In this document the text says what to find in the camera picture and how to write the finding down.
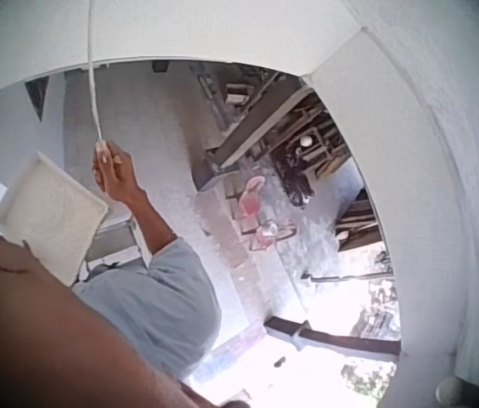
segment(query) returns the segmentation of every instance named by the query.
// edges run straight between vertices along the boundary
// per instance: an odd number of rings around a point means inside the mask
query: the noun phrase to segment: tiled floor
[[[228,378],[226,388],[215,397],[225,399],[240,392],[249,376],[245,370],[234,370],[241,356],[249,349],[266,349],[270,340],[262,323],[269,315],[304,320],[306,310],[325,307],[314,299],[335,295],[333,285],[313,286],[299,277],[305,270],[313,275],[340,274],[331,225],[358,193],[362,180],[354,163],[347,163],[334,177],[315,183],[317,195],[302,212],[289,204],[271,167],[255,168],[251,172],[267,179],[263,211],[269,218],[290,219],[300,233],[265,252],[250,252],[231,219],[224,188],[202,194],[194,189],[191,163],[201,158],[203,149],[220,145],[223,136],[188,63],[173,61],[165,74],[153,73],[150,62],[111,65],[98,69],[95,79],[104,138],[132,154],[138,182],[166,221],[197,251],[216,289],[223,309],[222,330],[192,381],[203,388],[204,383]],[[97,136],[87,73],[74,71],[66,80],[65,169],[102,196],[91,171]],[[110,218],[127,215],[122,205],[110,205]],[[322,316],[332,320],[331,310]],[[250,364],[258,366],[255,370],[272,367],[290,352],[287,347],[261,352]]]

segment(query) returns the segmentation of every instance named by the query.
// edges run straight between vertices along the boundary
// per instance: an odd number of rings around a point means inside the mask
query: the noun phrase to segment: forearm
[[[138,221],[145,244],[151,253],[157,253],[176,240],[176,235],[150,203],[145,191],[139,190],[126,205]]]

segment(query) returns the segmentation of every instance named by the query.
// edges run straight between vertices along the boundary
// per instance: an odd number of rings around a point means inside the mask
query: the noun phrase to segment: white paint tray
[[[0,232],[15,244],[26,241],[43,266],[70,286],[107,210],[104,201],[37,152],[0,201]]]

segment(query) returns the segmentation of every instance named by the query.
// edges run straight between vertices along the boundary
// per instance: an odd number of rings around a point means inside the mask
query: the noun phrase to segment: man
[[[111,269],[72,291],[0,241],[0,406],[215,408],[181,383],[217,335],[213,287],[138,187],[130,156],[108,147],[94,175],[136,217],[149,273]]]

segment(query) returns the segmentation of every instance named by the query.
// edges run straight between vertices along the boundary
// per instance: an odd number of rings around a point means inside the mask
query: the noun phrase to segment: hand
[[[94,179],[98,187],[112,200],[128,206],[144,193],[138,186],[132,158],[115,143],[105,144],[107,149],[94,149]]]

